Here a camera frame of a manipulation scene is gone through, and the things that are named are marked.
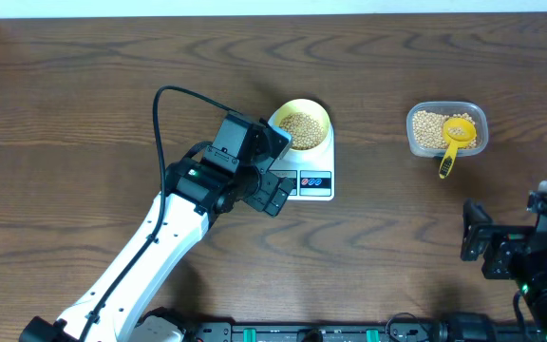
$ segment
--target measuring scoop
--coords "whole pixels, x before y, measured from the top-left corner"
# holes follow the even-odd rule
[[[476,138],[476,127],[466,119],[452,118],[444,122],[443,138],[448,143],[438,175],[445,179],[453,168],[457,150],[466,147]]]

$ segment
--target digital scale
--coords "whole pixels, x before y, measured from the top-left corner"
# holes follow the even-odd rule
[[[329,127],[327,136],[313,149],[306,151],[289,149],[284,158],[273,163],[270,171],[294,183],[289,200],[332,200],[334,198],[334,133],[329,116],[320,104],[300,99],[281,106],[268,120],[268,124],[278,126],[280,121],[292,112],[304,112],[309,115],[316,113],[313,117],[320,118],[320,123],[326,123]]]

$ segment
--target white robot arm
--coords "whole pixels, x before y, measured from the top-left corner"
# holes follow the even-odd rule
[[[158,101],[166,90],[180,91],[227,111],[215,141],[201,142],[165,167],[158,124]],[[180,341],[182,331],[149,316],[137,327],[147,304],[179,260],[212,227],[218,215],[243,200],[274,217],[293,189],[269,171],[284,157],[291,136],[193,91],[167,85],[158,91],[153,124],[160,159],[161,192],[137,233],[103,276],[54,324],[36,316],[21,342]],[[200,161],[192,158],[202,149]]]
[[[103,276],[57,320],[63,319],[65,333],[79,338],[87,322],[88,313],[94,309],[101,297],[123,267],[143,246],[153,231],[160,211],[160,196],[153,201],[137,233],[130,239],[120,254],[113,260]],[[156,241],[144,252],[137,263],[106,300],[99,319],[92,326],[85,341],[144,341],[141,332],[133,332],[162,282],[168,277],[179,260],[198,243],[208,231],[208,216],[194,212],[195,204],[175,194],[168,196],[163,226]],[[161,341],[176,341],[182,338],[176,329],[156,332],[154,338]]]

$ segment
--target plastic container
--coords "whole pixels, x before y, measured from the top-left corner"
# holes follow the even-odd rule
[[[332,140],[332,126],[330,124],[329,114],[326,109],[322,107],[322,105],[306,99],[289,101],[275,111],[272,117],[268,120],[268,124],[280,126],[280,123],[284,118],[297,112],[305,113],[317,120],[318,123],[324,127],[326,136],[324,140],[314,148],[310,148],[308,150],[296,150],[293,148],[289,149],[283,160],[289,162],[311,161],[326,151],[329,147],[330,141]]]
[[[461,148],[457,152],[458,157],[475,156],[482,152],[484,147],[486,147],[486,145],[489,143],[489,128],[486,124],[486,116],[484,116],[484,112],[477,105],[465,102],[451,101],[433,101],[420,103],[415,105],[406,116],[406,134],[408,136],[408,144],[410,147],[410,151],[413,152],[415,156],[443,157],[444,152],[446,151],[444,149],[422,147],[417,143],[417,140],[415,140],[415,132],[413,131],[413,117],[415,116],[415,113],[420,110],[443,115],[467,113],[470,117],[472,117],[472,120],[474,120],[474,123],[476,123],[476,148]]]

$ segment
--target wooden table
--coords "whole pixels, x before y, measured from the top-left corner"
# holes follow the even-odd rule
[[[511,281],[459,259],[462,203],[533,223],[547,180],[547,14],[0,20],[0,341],[52,321],[101,275],[159,191],[159,86],[269,117],[325,104],[336,198],[278,218],[219,218],[150,308],[236,321],[386,321],[455,310],[513,320]],[[411,154],[416,103],[466,100],[491,140],[448,180]],[[224,113],[160,103],[168,162],[213,139]]]

